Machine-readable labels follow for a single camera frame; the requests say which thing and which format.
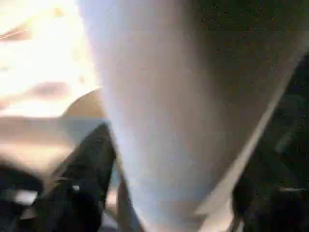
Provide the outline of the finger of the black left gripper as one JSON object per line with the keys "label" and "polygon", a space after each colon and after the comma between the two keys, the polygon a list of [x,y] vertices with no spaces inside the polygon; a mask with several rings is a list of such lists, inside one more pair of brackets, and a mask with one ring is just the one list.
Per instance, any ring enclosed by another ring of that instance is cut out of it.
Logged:
{"label": "finger of the black left gripper", "polygon": [[36,176],[8,163],[0,164],[0,201],[32,205],[43,192],[43,182]]}

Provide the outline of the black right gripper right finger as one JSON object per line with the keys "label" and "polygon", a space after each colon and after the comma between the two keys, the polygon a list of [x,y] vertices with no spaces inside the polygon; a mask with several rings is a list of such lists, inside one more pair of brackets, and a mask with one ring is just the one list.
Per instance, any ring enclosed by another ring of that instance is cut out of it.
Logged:
{"label": "black right gripper right finger", "polygon": [[274,152],[256,151],[233,189],[244,232],[307,232],[309,189]]}

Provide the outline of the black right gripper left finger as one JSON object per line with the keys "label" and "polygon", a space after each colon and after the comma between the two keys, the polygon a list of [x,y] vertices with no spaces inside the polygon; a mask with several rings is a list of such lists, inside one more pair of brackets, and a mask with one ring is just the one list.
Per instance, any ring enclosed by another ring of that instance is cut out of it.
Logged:
{"label": "black right gripper left finger", "polygon": [[114,232],[103,225],[115,160],[105,124],[95,128],[70,155],[52,190],[36,203],[37,216],[21,221],[23,232]]}

